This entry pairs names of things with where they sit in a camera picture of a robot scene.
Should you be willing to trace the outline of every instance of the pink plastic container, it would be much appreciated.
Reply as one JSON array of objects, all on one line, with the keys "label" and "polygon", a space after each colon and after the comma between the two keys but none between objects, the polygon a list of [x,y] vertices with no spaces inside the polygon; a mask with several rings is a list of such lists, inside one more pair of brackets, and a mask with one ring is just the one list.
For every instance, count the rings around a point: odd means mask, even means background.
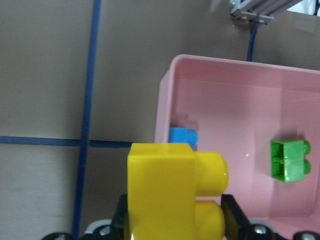
[{"label": "pink plastic container", "polygon": [[[320,71],[179,55],[160,83],[155,142],[169,127],[195,129],[197,151],[221,153],[226,194],[248,218],[279,234],[320,232]],[[306,139],[311,173],[284,183],[271,178],[270,140]]]}]

